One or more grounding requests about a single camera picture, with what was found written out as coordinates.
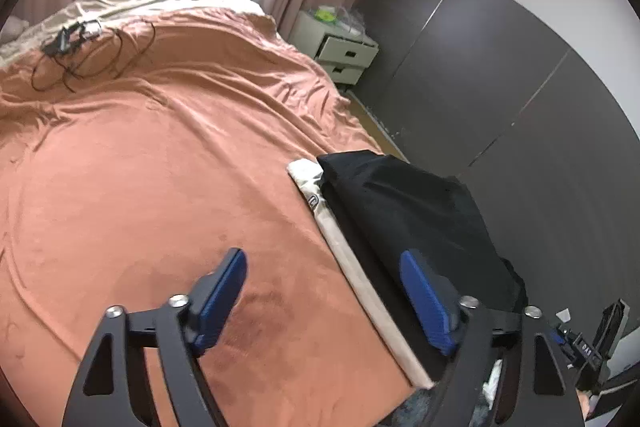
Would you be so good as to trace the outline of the black garment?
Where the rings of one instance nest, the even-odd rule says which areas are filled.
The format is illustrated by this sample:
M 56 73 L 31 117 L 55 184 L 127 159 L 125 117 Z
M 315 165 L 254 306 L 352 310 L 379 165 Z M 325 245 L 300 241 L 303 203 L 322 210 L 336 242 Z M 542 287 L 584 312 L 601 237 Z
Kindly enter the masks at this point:
M 457 302 L 520 312 L 526 286 L 497 254 L 464 184 L 370 150 L 322 155 L 321 193 L 411 348 L 450 355 Z

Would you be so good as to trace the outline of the orange-brown bed blanket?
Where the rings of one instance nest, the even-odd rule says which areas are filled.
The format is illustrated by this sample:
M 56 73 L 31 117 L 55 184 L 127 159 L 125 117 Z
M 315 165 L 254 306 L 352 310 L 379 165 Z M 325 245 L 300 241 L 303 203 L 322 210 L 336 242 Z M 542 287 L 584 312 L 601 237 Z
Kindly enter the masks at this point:
M 269 17 L 128 18 L 1 71 L 1 367 L 56 426 L 107 307 L 166 303 L 232 247 L 242 295 L 202 360 L 233 426 L 371 426 L 410 395 L 286 166 L 377 150 Z

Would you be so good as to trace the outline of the folded beige garment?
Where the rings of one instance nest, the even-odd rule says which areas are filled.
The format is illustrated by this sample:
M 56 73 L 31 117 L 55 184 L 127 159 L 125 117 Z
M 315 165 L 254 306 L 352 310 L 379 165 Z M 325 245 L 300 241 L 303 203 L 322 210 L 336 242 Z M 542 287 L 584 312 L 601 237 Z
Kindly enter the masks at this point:
M 405 336 L 401 334 L 390 312 L 387 311 L 369 277 L 357 260 L 352 247 L 348 245 L 334 212 L 321 194 L 323 170 L 320 165 L 310 159 L 300 158 L 291 161 L 286 166 L 286 171 L 296 184 L 300 194 L 306 199 L 326 245 L 331 249 L 361 308 L 367 313 L 376 332 L 408 378 L 411 386 L 432 389 L 434 381 L 427 375 L 427 371 L 409 346 Z

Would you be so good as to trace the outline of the dark wardrobe doors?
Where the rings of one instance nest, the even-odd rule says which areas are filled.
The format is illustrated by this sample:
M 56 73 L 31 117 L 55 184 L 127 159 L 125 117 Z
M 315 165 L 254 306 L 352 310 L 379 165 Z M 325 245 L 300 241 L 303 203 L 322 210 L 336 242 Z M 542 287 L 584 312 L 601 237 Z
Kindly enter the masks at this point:
M 357 98 L 402 153 L 471 191 L 532 303 L 639 324 L 639 141 L 604 83 L 513 0 L 357 0 L 378 55 Z

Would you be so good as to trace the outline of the white nightstand with drawers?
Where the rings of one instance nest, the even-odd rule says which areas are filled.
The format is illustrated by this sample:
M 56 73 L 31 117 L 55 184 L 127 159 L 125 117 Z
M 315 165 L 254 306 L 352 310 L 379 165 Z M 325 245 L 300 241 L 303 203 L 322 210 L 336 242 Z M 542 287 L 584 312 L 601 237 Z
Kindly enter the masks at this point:
M 366 34 L 322 22 L 299 12 L 288 42 L 318 63 L 336 84 L 356 86 L 378 55 L 378 44 Z

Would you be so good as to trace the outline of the beige bed sheet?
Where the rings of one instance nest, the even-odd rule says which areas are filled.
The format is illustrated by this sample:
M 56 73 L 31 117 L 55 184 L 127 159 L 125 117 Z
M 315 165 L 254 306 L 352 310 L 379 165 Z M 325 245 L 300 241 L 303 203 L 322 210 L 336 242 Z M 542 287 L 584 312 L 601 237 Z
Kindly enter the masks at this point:
M 130 16 L 193 8 L 223 8 L 258 15 L 264 12 L 253 0 L 75 0 L 4 44 L 1 47 L 1 65 L 9 66 L 22 54 L 39 48 L 62 27 L 75 22 L 99 20 L 105 25 L 115 25 L 118 20 Z

